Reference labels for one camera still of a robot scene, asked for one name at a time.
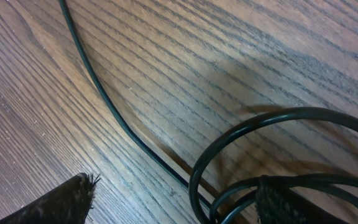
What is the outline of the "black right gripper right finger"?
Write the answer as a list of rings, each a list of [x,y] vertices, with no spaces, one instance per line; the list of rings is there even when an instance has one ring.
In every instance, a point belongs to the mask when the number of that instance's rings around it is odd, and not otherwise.
[[[256,191],[256,207],[261,223],[345,224],[344,220],[319,208],[279,181],[261,177]]]

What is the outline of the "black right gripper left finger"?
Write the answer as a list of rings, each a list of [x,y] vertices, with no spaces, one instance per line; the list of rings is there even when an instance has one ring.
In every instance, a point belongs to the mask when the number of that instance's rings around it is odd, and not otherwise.
[[[79,173],[37,200],[0,220],[0,224],[85,224],[100,177]]]

